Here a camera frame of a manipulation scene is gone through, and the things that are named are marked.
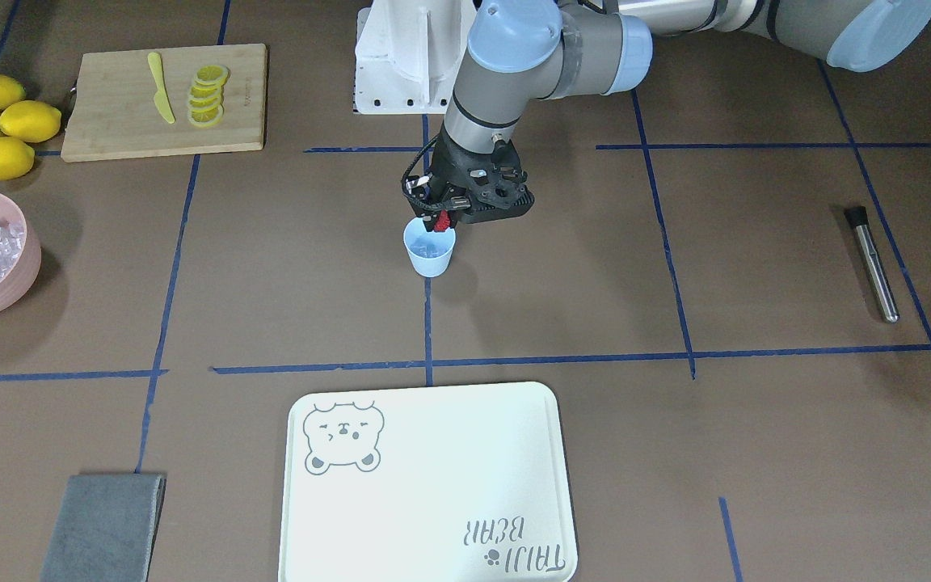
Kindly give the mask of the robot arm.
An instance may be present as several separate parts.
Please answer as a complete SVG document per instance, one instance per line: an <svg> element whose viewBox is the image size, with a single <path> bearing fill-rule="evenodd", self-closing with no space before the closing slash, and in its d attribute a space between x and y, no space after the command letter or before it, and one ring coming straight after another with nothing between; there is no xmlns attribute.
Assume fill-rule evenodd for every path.
<svg viewBox="0 0 931 582"><path fill-rule="evenodd" d="M655 37L745 31L830 66L889 63L931 20L931 1L484 1L470 26L428 172L402 192L429 232L527 213L512 143L532 100L614 95L649 73Z"/></svg>

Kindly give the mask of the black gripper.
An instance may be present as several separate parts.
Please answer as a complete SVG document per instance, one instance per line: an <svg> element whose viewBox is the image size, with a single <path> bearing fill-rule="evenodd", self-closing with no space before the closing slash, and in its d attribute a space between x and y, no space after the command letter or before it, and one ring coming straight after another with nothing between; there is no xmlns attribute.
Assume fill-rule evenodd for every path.
<svg viewBox="0 0 931 582"><path fill-rule="evenodd" d="M512 142L496 137L491 144L494 150L489 154L476 154L455 143L447 133L440 133L436 137L435 151L430 162L432 177L429 182L430 196L437 200L428 200L426 189L411 189L411 208L416 217L424 221L436 221L443 213L443 226L446 229L455 228L459 222L472 224L470 199L448 198L462 193L458 187L462 174L476 169L505 167L522 170L520 155Z"/></svg>

